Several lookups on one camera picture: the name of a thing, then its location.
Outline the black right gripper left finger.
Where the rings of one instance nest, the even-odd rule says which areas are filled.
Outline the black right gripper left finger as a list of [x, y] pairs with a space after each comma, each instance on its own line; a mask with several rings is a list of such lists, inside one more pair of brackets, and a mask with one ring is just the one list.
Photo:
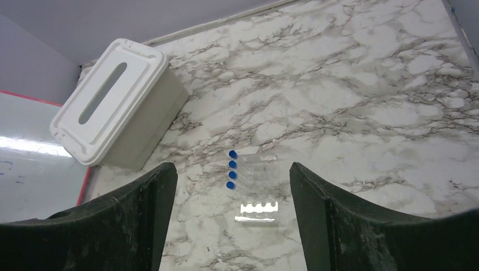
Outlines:
[[2, 270], [158, 270], [178, 174], [163, 163], [79, 206], [1, 225]]

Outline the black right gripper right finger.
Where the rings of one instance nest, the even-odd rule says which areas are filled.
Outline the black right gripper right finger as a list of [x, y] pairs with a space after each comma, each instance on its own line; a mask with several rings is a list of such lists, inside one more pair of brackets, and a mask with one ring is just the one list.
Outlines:
[[426, 218], [382, 207], [300, 163], [290, 187], [308, 270], [477, 270], [478, 210]]

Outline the clear plastic tube rack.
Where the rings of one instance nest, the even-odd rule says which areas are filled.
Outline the clear plastic tube rack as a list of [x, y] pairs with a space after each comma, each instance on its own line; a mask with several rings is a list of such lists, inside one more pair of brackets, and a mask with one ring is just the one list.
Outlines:
[[271, 154], [239, 155], [235, 160], [237, 169], [229, 167], [238, 174], [236, 189], [231, 190], [238, 197], [236, 222], [248, 224], [273, 224], [278, 220], [279, 203], [277, 186], [279, 177], [279, 159]]

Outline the white bin lid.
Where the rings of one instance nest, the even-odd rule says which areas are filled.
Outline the white bin lid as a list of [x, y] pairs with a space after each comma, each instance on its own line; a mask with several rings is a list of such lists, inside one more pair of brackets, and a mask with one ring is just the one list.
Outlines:
[[81, 164], [99, 164], [168, 66], [155, 48], [110, 43], [50, 123], [50, 133]]

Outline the blue-capped test tube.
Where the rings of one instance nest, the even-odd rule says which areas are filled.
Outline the blue-capped test tube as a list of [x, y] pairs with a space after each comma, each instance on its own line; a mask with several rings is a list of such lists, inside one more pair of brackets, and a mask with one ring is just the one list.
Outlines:
[[235, 161], [235, 160], [231, 160], [229, 163], [228, 163], [229, 167], [232, 168], [232, 169], [237, 169], [238, 168], [238, 163]]
[[238, 154], [237, 154], [237, 152], [234, 151], [234, 150], [230, 150], [230, 151], [228, 152], [228, 156], [229, 156], [231, 159], [237, 159], [237, 158], [238, 158]]
[[235, 190], [236, 189], [236, 184], [233, 182], [233, 181], [228, 181], [226, 183], [226, 187], [229, 189], [229, 190]]
[[236, 180], [238, 178], [238, 174], [235, 172], [235, 171], [230, 171], [228, 173], [228, 177], [231, 179], [231, 180]]

